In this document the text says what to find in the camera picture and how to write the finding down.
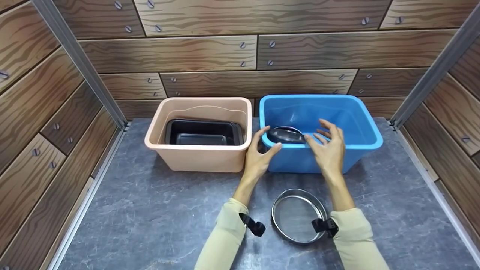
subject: beige sleeve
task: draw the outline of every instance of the beige sleeve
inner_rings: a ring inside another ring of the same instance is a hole
[[[231,198],[226,202],[216,219],[216,225],[207,239],[195,270],[229,270],[245,236],[245,225],[239,213],[248,214],[248,209]]]
[[[331,217],[339,228],[333,241],[345,270],[388,270],[372,239],[372,226],[360,209],[333,211]]]

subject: human hand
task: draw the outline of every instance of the human hand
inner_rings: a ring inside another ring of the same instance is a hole
[[[311,136],[305,135],[307,143],[315,154],[315,160],[318,166],[322,169],[325,177],[333,177],[342,175],[343,157],[345,155],[345,141],[343,137],[343,130],[327,120],[320,119],[320,124],[323,128],[330,132],[317,129],[317,132],[330,139],[330,142],[325,140],[319,134],[315,133],[313,136],[317,138],[323,145],[317,143]]]
[[[256,184],[258,179],[267,171],[270,160],[272,160],[273,156],[282,148],[282,144],[277,143],[265,154],[258,152],[258,142],[262,135],[269,129],[270,126],[266,126],[253,136],[252,143],[245,157],[245,171],[242,181],[253,181]]]

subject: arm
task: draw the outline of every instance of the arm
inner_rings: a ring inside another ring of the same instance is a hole
[[[258,131],[245,157],[245,171],[233,197],[225,203],[216,219],[195,265],[195,270],[229,270],[245,236],[245,225],[239,213],[248,214],[248,203],[260,177],[266,172],[272,157],[280,151],[281,144],[272,147],[265,154],[258,152],[260,137],[270,127]]]
[[[317,130],[330,138],[330,142],[314,134],[322,145],[306,135],[315,159],[320,166],[330,191],[334,211],[331,218],[338,226],[334,236],[335,246],[345,270],[388,270],[382,254],[373,241],[370,223],[363,212],[355,207],[342,175],[345,142],[342,129],[328,121],[320,120],[322,127],[330,132]]]

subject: wall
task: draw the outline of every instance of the wall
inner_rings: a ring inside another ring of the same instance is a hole
[[[54,0],[127,119],[165,97],[349,93],[390,118],[477,0]]]
[[[0,268],[45,269],[116,126],[30,1],[0,37]]]
[[[480,249],[480,37],[401,128]]]

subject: table surface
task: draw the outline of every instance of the table surface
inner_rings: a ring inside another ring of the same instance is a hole
[[[387,264],[402,270],[478,269],[398,135],[385,119],[375,122],[384,145],[345,179]],[[149,124],[149,119],[135,119],[125,134],[60,270],[193,269],[241,174],[171,171],[144,146]],[[331,211],[321,176],[267,173],[249,206],[266,232],[261,238],[247,232],[232,269],[343,269],[331,239],[296,245],[272,228],[272,204],[289,188],[311,192]]]

